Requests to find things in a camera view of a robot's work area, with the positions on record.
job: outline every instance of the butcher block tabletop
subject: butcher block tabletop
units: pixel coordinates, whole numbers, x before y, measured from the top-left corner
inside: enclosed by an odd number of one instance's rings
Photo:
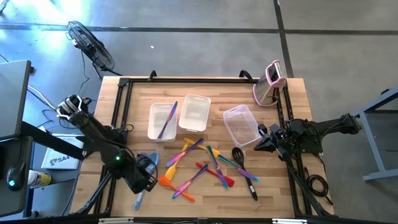
[[[103,125],[110,125],[116,92],[120,77],[104,77],[95,109],[95,118]],[[289,93],[295,118],[312,119],[304,80],[302,78],[288,78]],[[231,150],[235,147],[231,136],[223,122],[224,111],[238,105],[247,105],[257,123],[264,123],[267,127],[279,124],[276,106],[260,107],[253,97],[253,84],[248,83],[135,83],[127,117],[127,124],[134,126],[129,133],[127,146],[134,154],[141,152],[159,153],[159,175],[164,175],[166,163],[178,154],[185,144],[184,138],[194,141],[203,138],[202,145],[217,149],[227,159],[234,161]],[[121,98],[119,110],[120,125],[126,90]],[[207,96],[211,99],[207,127],[204,134],[187,134],[177,127],[174,142],[156,143],[147,136],[149,109],[154,103],[174,103],[178,101],[177,119],[180,118],[183,101],[186,95]],[[282,97],[282,106],[286,105]],[[226,189],[220,180],[205,172],[188,186],[186,192],[195,198],[195,202],[187,200],[182,195],[172,199],[174,190],[161,186],[159,183],[147,192],[139,210],[134,210],[137,198],[123,179],[116,183],[111,216],[112,217],[217,217],[217,218],[289,218],[294,217],[292,199],[290,195],[289,179],[285,162],[277,157],[277,153],[254,151],[258,141],[242,147],[244,166],[248,172],[260,179],[253,182],[258,195],[258,201],[252,198],[245,178],[234,168],[218,161],[224,175],[232,178],[233,187]],[[191,179],[199,168],[196,162],[208,164],[211,170],[215,165],[209,154],[199,148],[192,150],[182,157],[177,171],[172,179],[176,186]],[[318,174],[326,178],[321,162],[313,155],[303,154],[303,164],[310,174]],[[98,152],[86,158],[82,165],[76,185],[71,212],[77,211],[89,199],[98,186],[101,173],[101,159]],[[303,196],[297,185],[300,208],[304,211]],[[106,204],[108,188],[104,191],[101,211]],[[317,200],[330,212],[333,207],[325,198]]]

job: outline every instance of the purple knife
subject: purple knife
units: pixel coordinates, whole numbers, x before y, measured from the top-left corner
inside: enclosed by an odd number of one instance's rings
[[[251,175],[248,171],[243,170],[242,168],[238,167],[237,165],[233,164],[231,161],[227,160],[224,156],[222,155],[218,155],[218,158],[226,163],[228,163],[229,165],[233,166],[234,168],[236,168],[238,170],[238,172],[240,172],[243,176],[248,177],[254,181],[260,181],[257,177]]]
[[[169,113],[169,116],[167,117],[166,123],[163,126],[162,131],[160,132],[159,136],[157,137],[157,139],[161,139],[164,133],[164,130],[166,129],[167,124],[169,123],[169,121],[173,118],[173,115],[175,113],[175,110],[177,109],[177,105],[178,105],[178,101],[176,101],[173,105],[172,110]]]
[[[217,171],[218,177],[220,178],[221,183],[223,183],[223,185],[226,189],[229,189],[228,184],[225,181],[224,175],[221,171],[221,168],[218,165],[216,158],[214,157],[213,150],[211,149],[211,146],[207,146],[207,150],[209,151],[211,158],[213,159],[214,165],[216,166],[216,171]]]
[[[177,196],[179,196],[191,183],[193,180],[195,180],[201,173],[203,173],[203,171],[205,171],[207,169],[209,165],[205,164],[200,170],[199,172],[194,175],[192,177],[192,179],[186,181],[185,183],[183,183],[178,189],[177,191],[173,194],[173,199],[175,199]]]
[[[175,161],[177,161],[178,159],[180,159],[181,157],[183,157],[185,154],[187,154],[189,151],[191,151],[191,149],[194,149],[195,147],[197,147],[200,143],[202,143],[204,141],[203,138],[199,139],[193,146],[189,147],[187,150],[185,150],[184,152],[180,152],[178,153],[176,156],[174,156],[170,161],[168,161],[168,163],[166,164],[167,167],[170,167],[171,165],[174,164]]]

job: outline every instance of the gray floor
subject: gray floor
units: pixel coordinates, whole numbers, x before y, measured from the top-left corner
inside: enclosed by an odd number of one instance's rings
[[[398,2],[393,0],[279,2],[286,29],[398,28],[395,10]],[[0,16],[0,25],[65,25],[69,20],[101,27],[278,28],[270,0],[10,0]],[[115,71],[125,75],[148,75],[156,70],[163,76],[236,76],[246,69],[258,77],[274,59],[283,61],[279,34],[95,32],[95,35],[114,57]],[[321,121],[352,112],[386,88],[397,86],[397,40],[396,35],[287,35],[294,76],[305,79],[313,118]],[[10,61],[31,60],[37,71],[29,84],[54,104],[77,93],[85,80],[80,51],[62,31],[0,30],[0,54]],[[90,61],[86,58],[85,62],[85,72],[91,79],[81,94],[96,98],[101,83]],[[40,112],[45,106],[30,95],[26,108],[25,121],[34,125],[46,121]],[[54,127],[51,130],[58,133],[74,132],[57,125],[46,127]],[[336,214],[396,222],[398,179],[371,184],[362,180],[363,175],[377,171],[365,135],[331,134],[325,138],[323,147]],[[60,215],[71,189],[72,182],[37,189],[34,208],[42,216]]]

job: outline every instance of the red utensil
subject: red utensil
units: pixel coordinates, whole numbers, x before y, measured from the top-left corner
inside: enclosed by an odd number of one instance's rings
[[[197,166],[198,166],[199,168],[202,168],[202,167],[203,167],[203,164],[197,162]],[[209,172],[209,173],[211,173],[211,174],[213,174],[213,175],[215,175],[216,177],[218,177],[218,174],[216,174],[215,172],[213,172],[211,169],[207,168],[206,171]],[[224,178],[225,178],[226,183],[228,184],[228,187],[232,187],[232,186],[234,185],[235,180],[233,180],[233,179],[231,179],[231,178],[229,178],[229,177],[227,177],[227,176],[224,176]]]

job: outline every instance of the translucent plastic bin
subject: translucent plastic bin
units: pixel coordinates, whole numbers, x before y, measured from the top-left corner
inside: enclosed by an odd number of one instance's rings
[[[257,121],[246,105],[225,111],[224,124],[236,147],[243,147],[261,138]]]
[[[187,95],[182,105],[178,125],[193,134],[203,134],[209,117],[210,103],[209,97]]]
[[[157,139],[166,123],[174,103],[154,103],[150,106],[148,122],[148,138],[156,142],[174,141],[177,133],[177,111],[167,124],[161,139]]]

